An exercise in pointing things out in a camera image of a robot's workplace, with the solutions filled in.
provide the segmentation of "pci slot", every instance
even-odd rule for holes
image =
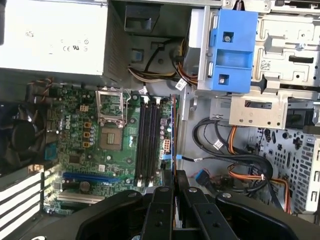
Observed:
[[[147,157],[147,168],[146,168],[146,186],[152,186],[154,181],[154,174],[156,172],[156,163],[158,161],[157,154],[157,143],[160,135],[160,105],[152,104],[150,114],[150,134],[148,141],[148,157]]]
[[[62,177],[65,179],[75,179],[78,181],[87,181],[94,183],[115,183],[118,182],[118,178],[103,176],[103,175],[94,175],[94,174],[84,174],[76,172],[64,172]]]
[[[145,153],[145,140],[146,140],[146,125],[147,125],[147,111],[148,105],[143,103],[140,107],[140,119],[139,119],[139,131],[138,131],[138,144],[136,151],[136,161],[135,161],[135,176],[134,184],[138,187],[142,186],[143,179],[143,163],[144,163],[144,153]]]
[[[102,200],[104,200],[104,196],[95,196],[89,194],[80,194],[73,192],[61,192],[59,193],[57,200],[72,202],[72,203],[82,203],[82,204],[96,204]]]

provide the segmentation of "black cable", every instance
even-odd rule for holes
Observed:
[[[208,144],[210,144],[211,146],[213,146],[213,144],[208,140],[208,138],[206,137],[206,130],[209,124],[205,125],[204,129],[203,129],[203,137],[204,139],[207,141]]]
[[[219,128],[218,128],[219,121],[217,121],[217,120],[213,120],[213,121],[214,121],[213,124],[214,124],[215,134],[216,134],[217,138],[220,140],[220,142],[222,142],[228,148],[228,142],[229,142],[229,137],[230,137],[231,131],[229,133],[227,141],[225,141],[219,132]],[[247,151],[242,150],[237,147],[233,147],[233,149],[235,150],[235,152],[240,153],[240,154],[247,154],[248,153]]]
[[[216,151],[206,148],[199,140],[198,131],[201,126],[204,126],[206,124],[212,124],[212,123],[213,123],[213,120],[210,120],[209,118],[204,118],[192,130],[192,139],[200,149],[212,155],[214,158],[225,158],[225,159],[236,160],[237,164],[238,163],[251,164],[255,167],[258,167],[260,169],[260,172],[264,174],[266,179],[270,179],[272,177],[273,167],[271,163],[262,156],[254,155],[254,154],[225,155],[225,154],[217,153]],[[258,183],[254,187],[248,187],[248,188],[242,188],[242,189],[233,188],[232,190],[237,193],[243,193],[243,192],[249,193],[252,191],[260,190],[264,188],[266,185],[267,185],[267,181],[262,180],[260,183]]]
[[[268,190],[269,190],[270,195],[271,195],[271,201],[273,202],[273,204],[274,204],[278,209],[282,209],[282,210],[283,210],[282,205],[281,205],[281,203],[279,202],[279,199],[278,199],[278,197],[277,197],[277,194],[276,194],[273,186],[271,185],[271,182],[270,182],[268,179],[266,179],[266,184],[267,184],[267,186],[268,186]]]
[[[178,40],[179,40],[179,41],[182,41],[181,38],[171,38],[171,39],[169,39],[169,40],[164,41],[164,42],[162,43],[163,46],[162,46],[162,47],[159,46],[159,47],[154,51],[154,53],[151,55],[151,57],[149,58],[148,62],[147,62],[146,65],[145,65],[144,72],[148,72],[149,67],[150,67],[152,61],[155,59],[155,57],[157,56],[157,54],[159,53],[159,51],[160,51],[162,48],[164,48],[166,45],[168,45],[168,44],[170,44],[170,43],[174,43],[175,41],[178,41]]]

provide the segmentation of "chip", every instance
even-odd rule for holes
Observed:
[[[105,150],[121,150],[122,128],[104,127],[101,130],[99,145]]]
[[[167,124],[168,124],[168,119],[166,119],[166,118],[160,119],[160,125],[167,125]]]
[[[83,146],[84,148],[89,148],[89,147],[90,147],[90,143],[85,141],[85,142],[82,144],[82,146]]]
[[[90,128],[90,127],[91,127],[91,122],[85,122],[85,123],[84,123],[84,127],[85,127],[86,129]]]
[[[55,183],[53,184],[53,188],[58,190],[58,189],[61,188],[61,184],[58,183],[58,182],[55,182]]]
[[[70,155],[69,156],[70,164],[80,164],[80,156],[79,155]]]

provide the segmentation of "ram slot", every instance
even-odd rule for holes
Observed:
[[[144,145],[144,153],[145,153],[145,158],[143,159],[143,181],[146,187],[148,186],[148,170],[150,168],[150,154],[151,154],[151,136],[152,136],[152,122],[153,122],[153,112],[154,112],[154,105],[150,103],[149,106],[149,112],[148,112],[148,117],[147,117],[147,127],[145,129],[145,145]]]
[[[150,116],[150,136],[149,136],[149,153],[148,153],[148,168],[146,174],[146,185],[151,186],[154,181],[154,175],[156,172],[156,163],[159,160],[157,154],[157,143],[159,142],[160,135],[160,105],[152,105],[152,111]]]
[[[137,144],[137,151],[136,151],[135,176],[134,176],[134,183],[138,187],[141,186],[142,178],[143,178],[143,162],[144,162],[144,148],[145,148],[144,145],[145,145],[147,110],[148,110],[148,106],[146,104],[142,104],[140,107],[138,144]]]

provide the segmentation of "wire bundle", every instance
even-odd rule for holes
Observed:
[[[164,41],[162,43],[162,45],[165,46],[165,45],[170,44],[174,41],[176,41],[176,39],[174,39],[174,38],[169,39],[167,41]],[[186,41],[183,39],[180,44],[180,48],[179,48],[179,56],[178,56],[179,59],[178,60],[173,56],[172,51],[169,54],[174,72],[157,73],[157,72],[150,72],[149,71],[149,67],[150,67],[152,61],[155,59],[155,57],[157,56],[159,51],[163,48],[160,46],[154,51],[154,53],[152,54],[152,56],[148,60],[147,64],[145,65],[144,70],[137,70],[137,69],[133,68],[132,66],[128,66],[128,71],[136,79],[138,79],[141,82],[144,82],[144,84],[145,83],[157,83],[157,82],[167,81],[167,80],[178,82],[179,79],[176,78],[176,76],[179,76],[180,78],[185,80],[189,85],[197,86],[198,76],[196,76],[196,75],[189,76],[188,74],[185,73],[185,71],[183,69],[183,56],[185,54],[185,49],[186,49],[185,43],[186,43]]]
[[[212,155],[210,157],[205,157],[203,159],[217,159],[217,160],[222,160],[222,161],[227,161],[227,162],[233,162],[233,164],[231,164],[228,167],[228,173],[231,177],[239,179],[239,180],[250,180],[250,181],[256,181],[255,184],[251,184],[250,187],[247,188],[233,188],[231,189],[234,192],[237,193],[245,193],[245,194],[250,194],[252,195],[253,193],[255,193],[256,191],[264,188],[264,187],[268,187],[268,190],[270,192],[271,195],[271,199],[272,202],[275,204],[276,207],[281,208],[282,206],[279,202],[279,199],[273,189],[273,186],[271,183],[274,184],[280,184],[284,187],[284,211],[286,213],[290,213],[290,193],[289,193],[289,185],[287,183],[286,180],[284,179],[280,179],[280,178],[276,178],[276,179],[272,179],[272,175],[273,175],[273,168],[271,163],[265,159],[262,156],[259,155],[255,155],[255,154],[249,154],[247,151],[243,150],[243,149],[239,149],[234,147],[234,139],[235,139],[235,135],[236,135],[236,131],[237,131],[237,127],[233,126],[228,140],[224,140],[221,136],[221,134],[219,133],[219,129],[218,129],[218,122],[217,120],[210,120],[209,118],[204,118],[203,120],[201,120],[192,130],[192,138],[193,141],[195,142],[195,144],[202,149],[203,151],[205,151],[206,153]],[[207,147],[205,147],[201,141],[199,140],[199,128],[201,126],[208,126],[209,124],[214,124],[214,128],[216,131],[216,135],[218,137],[218,139],[220,140],[220,142],[222,142],[228,149],[228,151],[231,153],[231,155],[229,154],[221,154],[219,152],[213,151],[211,149],[208,149]],[[246,166],[246,167],[250,167],[251,169],[255,169],[256,172],[258,173],[258,175],[248,175],[248,174],[238,174],[236,172],[234,172],[234,168],[236,166]]]
[[[232,165],[228,166],[228,173],[229,173],[229,175],[231,177],[234,177],[234,178],[239,179],[239,180],[257,180],[257,181],[262,181],[263,180],[263,176],[235,173],[233,171],[233,169],[235,167],[236,167],[236,164],[232,164]],[[273,178],[273,179],[270,180],[270,182],[283,186],[283,189],[284,189],[284,209],[283,210],[286,213],[290,214],[291,213],[291,208],[290,208],[290,192],[289,192],[288,182],[285,181],[284,179],[280,179],[280,178]],[[274,195],[274,190],[270,190],[270,187],[272,188],[272,186],[268,185],[269,192],[271,194],[271,198],[272,198],[273,203],[276,205],[277,208],[281,208],[282,209],[282,206],[281,206],[279,200],[277,200],[278,198]]]
[[[43,95],[43,97],[41,99],[41,103],[43,103],[45,101],[45,99],[46,99],[47,92],[52,87],[53,82],[54,82],[53,77],[47,77],[45,79],[40,79],[40,80],[29,82],[28,85],[34,85],[34,84],[37,84],[37,83],[45,84],[44,91],[41,93]]]

